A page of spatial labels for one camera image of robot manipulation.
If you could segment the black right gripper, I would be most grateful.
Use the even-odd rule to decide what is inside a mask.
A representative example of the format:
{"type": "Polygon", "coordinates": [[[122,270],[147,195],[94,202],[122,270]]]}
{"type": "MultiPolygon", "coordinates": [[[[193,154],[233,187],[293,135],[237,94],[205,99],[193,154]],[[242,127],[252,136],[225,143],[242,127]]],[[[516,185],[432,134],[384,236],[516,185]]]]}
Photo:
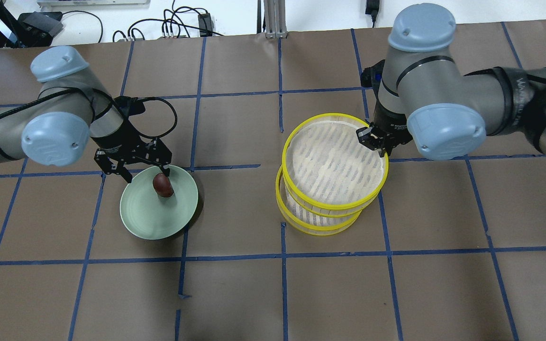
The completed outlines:
{"type": "Polygon", "coordinates": [[[406,115],[392,112],[381,103],[375,106],[371,126],[357,129],[356,135],[358,142],[364,147],[379,147],[378,153],[381,158],[389,157],[392,147],[412,141],[406,115]]]}

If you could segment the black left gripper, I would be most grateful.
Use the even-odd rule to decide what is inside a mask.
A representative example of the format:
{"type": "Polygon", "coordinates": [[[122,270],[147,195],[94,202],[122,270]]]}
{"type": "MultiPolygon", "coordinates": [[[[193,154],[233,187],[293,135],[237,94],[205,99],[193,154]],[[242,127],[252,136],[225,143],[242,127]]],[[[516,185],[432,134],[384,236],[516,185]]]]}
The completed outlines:
{"type": "Polygon", "coordinates": [[[144,163],[158,166],[165,177],[170,177],[173,153],[158,136],[145,137],[133,126],[120,126],[107,136],[95,137],[98,149],[94,160],[102,172],[118,172],[127,184],[132,173],[125,165],[144,163]]]}

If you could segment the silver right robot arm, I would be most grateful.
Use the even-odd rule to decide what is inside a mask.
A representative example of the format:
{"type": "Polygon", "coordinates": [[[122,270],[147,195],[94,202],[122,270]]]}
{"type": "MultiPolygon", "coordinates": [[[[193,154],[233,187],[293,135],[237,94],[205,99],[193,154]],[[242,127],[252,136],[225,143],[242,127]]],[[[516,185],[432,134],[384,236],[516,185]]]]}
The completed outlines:
{"type": "Polygon", "coordinates": [[[388,36],[385,60],[362,71],[361,85],[377,99],[357,140],[380,156],[414,142],[433,161],[462,157],[489,136],[524,134],[546,155],[546,67],[492,67],[462,75],[449,46],[455,18],[421,3],[401,11],[388,36]]]}

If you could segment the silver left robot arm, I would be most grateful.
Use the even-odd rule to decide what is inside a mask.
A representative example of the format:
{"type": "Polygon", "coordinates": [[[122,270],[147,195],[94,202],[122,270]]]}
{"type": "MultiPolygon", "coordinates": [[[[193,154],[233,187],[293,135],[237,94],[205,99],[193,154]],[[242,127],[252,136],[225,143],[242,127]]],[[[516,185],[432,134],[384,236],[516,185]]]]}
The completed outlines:
{"type": "Polygon", "coordinates": [[[69,166],[93,140],[98,147],[94,160],[107,175],[131,183],[127,165],[135,163],[169,175],[173,154],[161,135],[146,135],[130,123],[154,97],[112,97],[71,46],[43,51],[30,69],[42,88],[35,101],[0,110],[0,164],[30,158],[46,166],[69,166]]]}

